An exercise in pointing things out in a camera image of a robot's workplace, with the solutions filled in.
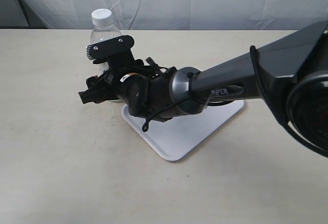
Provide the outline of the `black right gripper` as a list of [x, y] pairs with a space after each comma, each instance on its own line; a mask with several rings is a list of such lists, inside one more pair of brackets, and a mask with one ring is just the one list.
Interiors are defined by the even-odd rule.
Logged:
[[168, 106], [169, 75], [151, 57], [123, 64], [86, 80], [87, 90], [80, 91], [83, 104], [123, 100], [129, 106]]

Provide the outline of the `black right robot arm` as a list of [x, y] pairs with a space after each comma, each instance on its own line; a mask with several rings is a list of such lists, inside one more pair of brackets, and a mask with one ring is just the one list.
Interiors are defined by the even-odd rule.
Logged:
[[84, 104], [122, 100], [129, 113], [151, 121], [199, 114], [206, 107], [262, 99], [296, 141], [327, 157], [327, 21], [316, 22], [268, 45], [201, 71], [161, 67], [135, 59], [134, 39], [123, 35], [86, 47], [108, 69], [86, 80]]

